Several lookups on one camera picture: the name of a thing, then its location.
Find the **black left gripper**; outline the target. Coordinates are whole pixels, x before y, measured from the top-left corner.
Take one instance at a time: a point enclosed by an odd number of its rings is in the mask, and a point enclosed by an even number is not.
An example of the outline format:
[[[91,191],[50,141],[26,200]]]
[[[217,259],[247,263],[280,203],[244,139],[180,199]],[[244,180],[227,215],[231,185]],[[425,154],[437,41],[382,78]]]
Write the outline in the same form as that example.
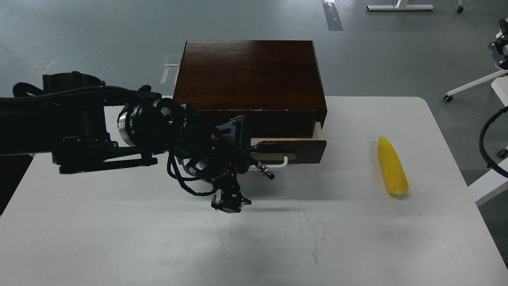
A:
[[[202,180],[212,185],[211,207],[225,213],[240,213],[252,201],[239,191],[237,174],[254,165],[250,154],[250,123],[243,115],[219,126],[209,123],[191,105],[172,99],[158,102],[158,120],[169,152],[167,172],[187,193],[198,192],[187,182]]]

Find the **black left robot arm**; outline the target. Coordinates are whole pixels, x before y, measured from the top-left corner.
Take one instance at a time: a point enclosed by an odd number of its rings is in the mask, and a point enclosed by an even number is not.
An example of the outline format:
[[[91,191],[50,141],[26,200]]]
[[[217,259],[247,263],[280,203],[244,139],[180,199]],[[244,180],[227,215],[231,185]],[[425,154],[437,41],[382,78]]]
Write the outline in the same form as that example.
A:
[[[1,156],[51,153],[61,174],[76,174],[151,166],[167,152],[167,173],[181,188],[240,213],[252,201],[237,175],[259,164],[244,125],[238,116],[216,127],[149,85],[125,89],[73,71],[44,75],[43,89],[17,83],[1,98]]]

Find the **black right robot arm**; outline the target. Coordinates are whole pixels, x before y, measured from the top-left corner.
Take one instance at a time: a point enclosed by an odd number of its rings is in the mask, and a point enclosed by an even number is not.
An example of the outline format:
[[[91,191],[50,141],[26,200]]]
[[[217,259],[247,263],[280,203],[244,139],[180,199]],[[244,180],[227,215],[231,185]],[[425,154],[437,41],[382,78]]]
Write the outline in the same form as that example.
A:
[[[496,40],[488,45],[490,54],[494,60],[495,65],[502,70],[508,69],[508,55],[504,52],[504,48],[508,45],[508,23],[506,20],[499,20],[501,35]]]

